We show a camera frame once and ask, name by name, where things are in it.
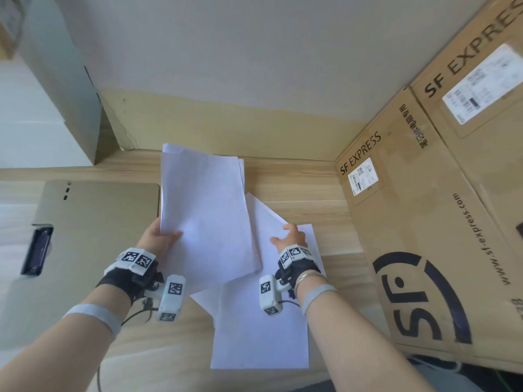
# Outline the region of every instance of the green cable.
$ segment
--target green cable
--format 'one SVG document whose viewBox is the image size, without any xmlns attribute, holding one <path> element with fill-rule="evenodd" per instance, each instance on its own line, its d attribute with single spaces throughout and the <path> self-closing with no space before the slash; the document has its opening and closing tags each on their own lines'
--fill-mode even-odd
<svg viewBox="0 0 523 392">
<path fill-rule="evenodd" d="M 503 379 L 501 373 L 498 370 L 494 370 L 494 373 L 496 373 L 497 379 L 499 379 L 503 386 L 507 388 L 508 392 L 514 392 L 512 388 L 507 384 L 507 382 Z"/>
</svg>

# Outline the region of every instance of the wooden desk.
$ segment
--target wooden desk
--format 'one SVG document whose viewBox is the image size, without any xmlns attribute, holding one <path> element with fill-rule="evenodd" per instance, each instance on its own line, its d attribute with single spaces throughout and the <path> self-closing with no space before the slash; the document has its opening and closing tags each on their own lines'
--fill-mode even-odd
<svg viewBox="0 0 523 392">
<path fill-rule="evenodd" d="M 0 170 L 0 309 L 22 266 L 44 180 L 160 183 L 160 154 L 117 151 L 89 168 Z M 245 180 L 246 191 L 287 221 L 313 224 L 331 283 L 388 334 L 333 163 L 247 158 Z M 191 298 L 174 325 L 144 324 L 146 319 L 130 321 L 111 346 L 101 366 L 104 392 L 287 391 L 329 378 L 312 338 L 309 370 L 211 370 L 212 318 Z M 95 382 L 89 390 L 96 390 Z"/>
</svg>

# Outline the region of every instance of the wrist-mounted device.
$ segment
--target wrist-mounted device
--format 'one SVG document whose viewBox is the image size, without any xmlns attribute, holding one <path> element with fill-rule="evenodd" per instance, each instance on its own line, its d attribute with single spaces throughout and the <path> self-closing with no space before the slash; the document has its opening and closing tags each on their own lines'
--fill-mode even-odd
<svg viewBox="0 0 523 392">
<path fill-rule="evenodd" d="M 265 275 L 260 278 L 259 302 L 260 308 L 267 315 L 277 315 L 283 311 L 282 293 L 289 292 L 289 297 L 296 298 L 294 288 L 297 278 L 304 271 L 320 272 L 314 256 L 304 246 L 293 244 L 279 254 L 278 270 L 275 275 Z"/>
<path fill-rule="evenodd" d="M 160 299 L 157 320 L 174 322 L 180 314 L 185 278 L 170 275 L 164 281 L 156 256 L 144 249 L 129 248 L 108 266 L 96 286 L 109 284 L 127 293 L 131 304 L 142 297 Z"/>
</svg>

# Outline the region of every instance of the gray elastic band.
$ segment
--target gray elastic band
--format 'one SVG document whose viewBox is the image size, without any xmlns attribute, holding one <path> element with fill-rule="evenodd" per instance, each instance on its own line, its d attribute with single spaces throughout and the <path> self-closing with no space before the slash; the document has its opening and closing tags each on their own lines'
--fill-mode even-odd
<svg viewBox="0 0 523 392">
<path fill-rule="evenodd" d="M 114 314 L 108 309 L 100 307 L 100 305 L 78 304 L 71 308 L 63 317 L 65 318 L 70 314 L 84 314 L 95 317 L 96 319 L 105 323 L 108 328 L 111 329 L 114 338 L 116 338 L 122 328 L 118 318 L 114 316 Z"/>
<path fill-rule="evenodd" d="M 333 285 L 321 285 L 316 289 L 311 290 L 308 295 L 305 296 L 305 300 L 303 300 L 303 304 L 301 306 L 302 313 L 305 315 L 307 308 L 309 308 L 309 305 L 316 299 L 316 297 L 328 290 L 336 291 Z"/>
</svg>

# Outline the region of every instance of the forearm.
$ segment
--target forearm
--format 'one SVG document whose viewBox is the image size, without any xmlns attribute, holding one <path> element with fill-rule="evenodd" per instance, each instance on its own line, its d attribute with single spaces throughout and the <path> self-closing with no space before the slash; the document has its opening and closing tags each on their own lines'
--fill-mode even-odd
<svg viewBox="0 0 523 392">
<path fill-rule="evenodd" d="M 97 287 L 82 303 L 100 305 L 120 321 L 131 307 L 127 294 L 111 285 Z M 0 369 L 1 389 L 86 390 L 113 340 L 100 320 L 84 314 L 68 315 Z"/>
<path fill-rule="evenodd" d="M 320 277 L 304 279 L 297 291 L 300 303 L 322 284 Z M 320 294 L 306 316 L 337 391 L 432 391 L 392 343 L 338 293 Z"/>
</svg>

